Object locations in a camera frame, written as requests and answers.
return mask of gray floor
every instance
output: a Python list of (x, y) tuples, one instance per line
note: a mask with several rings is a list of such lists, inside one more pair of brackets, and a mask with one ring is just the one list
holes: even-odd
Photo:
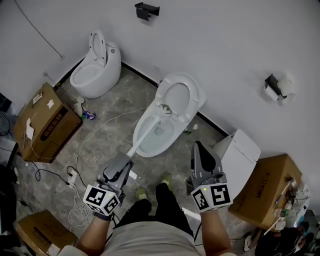
[[(108, 93), (97, 99), (88, 99), (85, 102), (87, 110), (96, 113), (96, 119), (85, 120), (83, 126), (75, 133), (52, 164), (36, 163), (39, 168), (47, 169), (68, 179), (67, 166), (76, 166), (76, 157), (79, 147), (92, 132), (108, 119), (114, 118), (125, 112), (147, 107), (154, 99), (156, 88), (136, 76), (125, 68), (121, 70), (121, 77), (117, 85)], [(58, 94), (65, 101), (77, 98), (78, 94), (66, 81), (58, 90)], [(114, 157), (118, 151), (127, 152), (132, 146), (132, 137), (135, 126), (142, 116), (144, 110), (125, 114), (115, 120), (108, 122), (95, 135), (83, 145), (80, 153), (79, 172), (86, 184), (90, 184), (96, 176), (101, 164)], [(196, 206), (190, 196), (186, 195), (185, 179), (192, 173), (190, 170), (190, 150), (196, 140), (206, 142), (210, 147), (220, 141), (223, 137), (199, 117), (195, 117), (188, 126), (192, 133), (181, 134), (172, 146), (165, 152), (151, 158), (143, 158), (137, 154), (133, 157), (132, 171), (137, 174), (137, 179), (129, 178), (124, 191), (127, 194), (121, 207), (116, 209), (116, 214), (121, 218), (135, 202), (135, 189), (139, 186), (146, 188), (149, 199), (152, 202), (152, 212), (157, 208), (154, 190), (159, 182), (160, 176), (167, 171), (172, 174), (172, 190), (181, 207), (192, 212), (197, 212)], [(74, 208), (73, 189), (67, 187), (57, 176), (41, 171), (41, 180), (35, 179), (36, 168), (30, 162), (26, 163), (16, 156), (13, 165), (18, 168), (21, 183), (16, 186), (17, 197), (25, 200), (34, 211), (48, 209), (68, 229), (73, 225), (84, 223), (84, 217), (77, 213)], [(76, 186), (81, 195), (85, 188), (78, 179)], [(226, 208), (219, 210), (223, 223), (230, 238), (241, 238), (247, 231), (253, 229), (246, 222), (231, 215)], [(18, 203), (17, 219), (30, 214), (30, 210)], [(190, 227), (195, 233), (199, 221), (188, 217)], [(80, 228), (73, 227), (72, 232), (80, 237), (86, 228), (86, 224)], [(232, 240), (232, 245), (237, 255), (254, 255), (253, 250), (244, 253), (243, 240)], [(201, 232), (195, 244), (201, 244)]]

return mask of toilet paper roll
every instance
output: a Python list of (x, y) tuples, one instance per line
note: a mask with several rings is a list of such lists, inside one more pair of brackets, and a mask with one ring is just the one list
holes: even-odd
[(281, 100), (283, 105), (292, 101), (292, 99), (296, 96), (295, 86), (290, 75), (287, 74), (283, 79), (281, 79), (278, 82), (278, 87), (281, 91), (281, 94), (284, 96), (284, 99)]
[(277, 85), (283, 96), (295, 94), (293, 80), (288, 74), (284, 78), (282, 78)]
[(263, 88), (263, 91), (266, 95), (268, 95), (273, 101), (277, 101), (279, 99), (279, 96), (275, 93), (275, 91), (269, 86), (265, 85)]

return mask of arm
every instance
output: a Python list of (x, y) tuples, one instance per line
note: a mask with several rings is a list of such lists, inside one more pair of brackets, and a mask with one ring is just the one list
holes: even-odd
[(202, 242), (206, 256), (219, 256), (233, 253), (227, 231), (221, 222), (218, 211), (201, 213)]
[(76, 247), (88, 256), (100, 256), (106, 245), (110, 221), (94, 217)]

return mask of bottle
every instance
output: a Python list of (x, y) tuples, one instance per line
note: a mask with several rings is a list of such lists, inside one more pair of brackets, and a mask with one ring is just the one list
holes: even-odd
[(288, 209), (275, 209), (274, 210), (274, 216), (275, 217), (293, 217), (297, 215), (297, 211), (295, 210), (288, 210)]

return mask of white toilet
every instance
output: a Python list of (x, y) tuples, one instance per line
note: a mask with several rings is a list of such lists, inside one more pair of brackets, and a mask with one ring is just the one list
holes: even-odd
[(135, 126), (133, 145), (153, 122), (160, 104), (168, 105), (172, 115), (161, 118), (136, 152), (142, 157), (150, 158), (165, 151), (184, 131), (205, 101), (204, 92), (191, 75), (167, 75), (159, 84), (155, 99)]
[(112, 42), (105, 41), (100, 30), (90, 34), (90, 50), (72, 72), (71, 85), (84, 98), (104, 95), (118, 82), (121, 72), (121, 54)]

